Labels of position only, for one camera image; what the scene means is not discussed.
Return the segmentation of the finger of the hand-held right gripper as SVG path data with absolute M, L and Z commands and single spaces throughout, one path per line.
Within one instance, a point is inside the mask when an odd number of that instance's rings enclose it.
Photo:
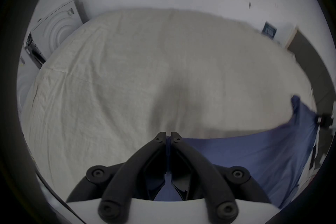
M 333 128 L 334 116 L 330 113 L 322 113 L 316 116 L 317 125 L 321 128 Z

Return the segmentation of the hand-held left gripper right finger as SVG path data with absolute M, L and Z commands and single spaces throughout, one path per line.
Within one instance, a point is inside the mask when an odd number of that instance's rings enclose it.
M 177 132 L 171 132 L 171 175 L 171 184 L 183 201 L 205 200 L 210 221 L 236 220 L 240 213 L 237 200 L 271 205 L 246 168 L 212 164 Z

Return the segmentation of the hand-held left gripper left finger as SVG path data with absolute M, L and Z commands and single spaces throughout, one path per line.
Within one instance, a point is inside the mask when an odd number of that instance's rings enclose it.
M 103 221 L 127 221 L 132 198 L 153 201 L 166 168 L 166 133 L 160 132 L 126 162 L 90 167 L 66 202 L 101 198 L 97 212 Z

